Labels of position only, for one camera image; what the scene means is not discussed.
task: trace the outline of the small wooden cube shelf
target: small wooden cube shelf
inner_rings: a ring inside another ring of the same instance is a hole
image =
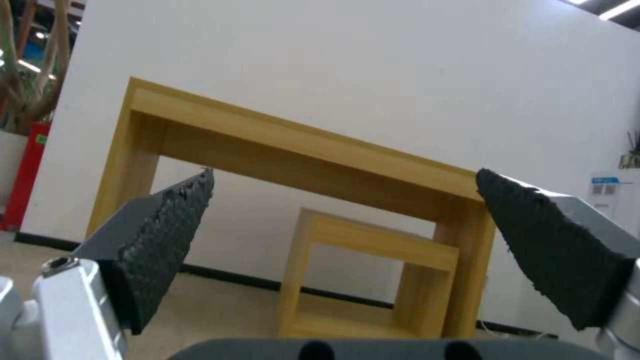
[[[302,294],[313,244],[411,264],[391,309]],[[303,338],[434,338],[442,335],[458,249],[430,239],[302,209],[278,305],[278,335]]]

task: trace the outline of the white wall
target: white wall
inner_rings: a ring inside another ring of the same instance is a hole
[[[626,150],[638,58],[638,33],[557,0],[94,1],[23,231],[83,239],[129,76],[582,195]],[[154,188],[197,170],[163,160]],[[302,205],[433,230],[233,174],[217,181],[188,263],[281,279]],[[323,249],[307,284],[392,300],[399,269]],[[563,331],[499,237],[488,277],[483,318]]]
[[[9,201],[27,137],[0,129],[0,213]]]

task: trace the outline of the ceiling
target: ceiling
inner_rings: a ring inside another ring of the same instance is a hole
[[[608,10],[615,8],[618,5],[627,3],[628,0],[561,0],[577,8],[583,9],[587,12],[600,16]],[[626,28],[640,30],[640,6],[635,6],[611,19],[609,21],[616,22]]]

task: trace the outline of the wooden shelf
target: wooden shelf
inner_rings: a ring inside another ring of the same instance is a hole
[[[393,319],[393,310],[300,294],[289,336],[297,338],[417,338]]]

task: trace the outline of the wooden table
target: wooden table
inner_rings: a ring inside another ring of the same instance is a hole
[[[442,336],[473,335],[495,233],[473,172],[131,78],[87,235],[149,193],[159,156],[436,222],[460,251]],[[405,264],[397,306],[423,271]]]

